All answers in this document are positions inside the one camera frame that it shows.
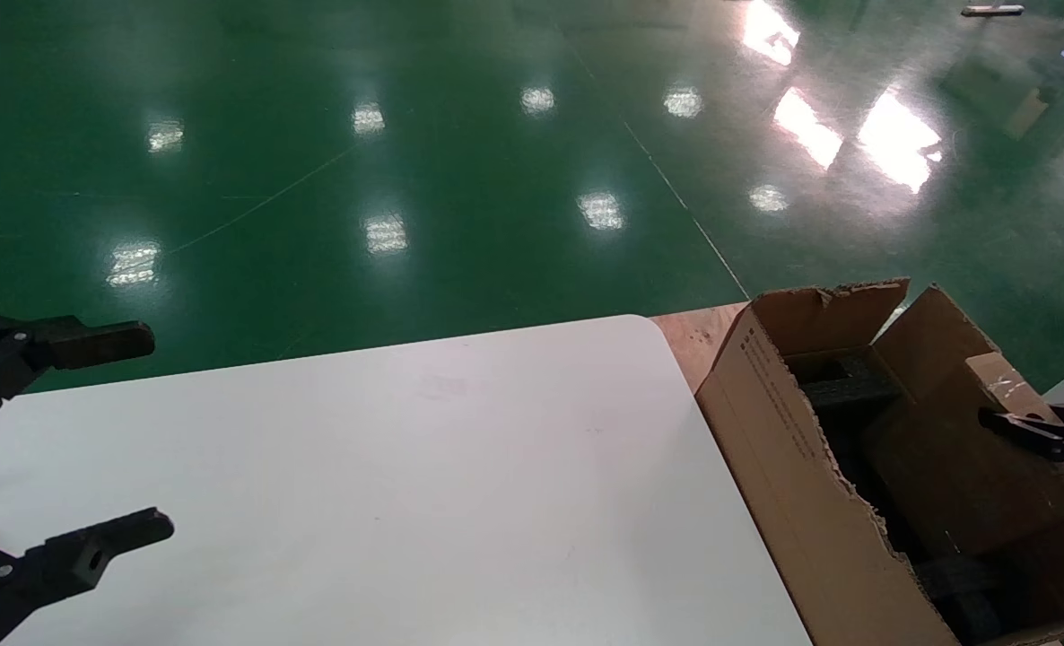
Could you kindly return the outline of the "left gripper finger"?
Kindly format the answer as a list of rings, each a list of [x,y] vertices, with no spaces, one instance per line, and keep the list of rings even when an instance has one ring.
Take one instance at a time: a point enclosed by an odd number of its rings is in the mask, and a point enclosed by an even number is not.
[[[110,561],[172,535],[167,515],[142,510],[47,539],[18,557],[0,549],[0,642],[44,607],[97,589]]]
[[[80,371],[148,357],[153,331],[142,320],[85,326],[74,316],[12,319],[0,315],[0,409],[49,371]]]

